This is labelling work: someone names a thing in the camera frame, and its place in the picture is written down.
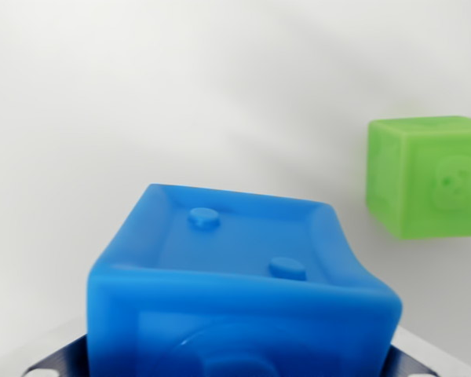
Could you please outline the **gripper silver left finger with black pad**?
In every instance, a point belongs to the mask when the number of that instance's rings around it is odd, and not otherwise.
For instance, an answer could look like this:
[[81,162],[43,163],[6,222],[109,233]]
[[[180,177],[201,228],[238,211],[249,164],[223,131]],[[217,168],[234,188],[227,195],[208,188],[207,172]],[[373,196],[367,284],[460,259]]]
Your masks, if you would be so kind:
[[86,323],[70,320],[26,347],[22,376],[88,376]]

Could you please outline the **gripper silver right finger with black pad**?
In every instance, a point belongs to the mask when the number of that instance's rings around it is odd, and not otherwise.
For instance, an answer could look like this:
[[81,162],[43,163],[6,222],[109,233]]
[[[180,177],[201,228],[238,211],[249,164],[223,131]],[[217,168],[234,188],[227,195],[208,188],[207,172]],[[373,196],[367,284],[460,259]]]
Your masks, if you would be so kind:
[[471,366],[407,329],[398,327],[381,376],[471,377]]

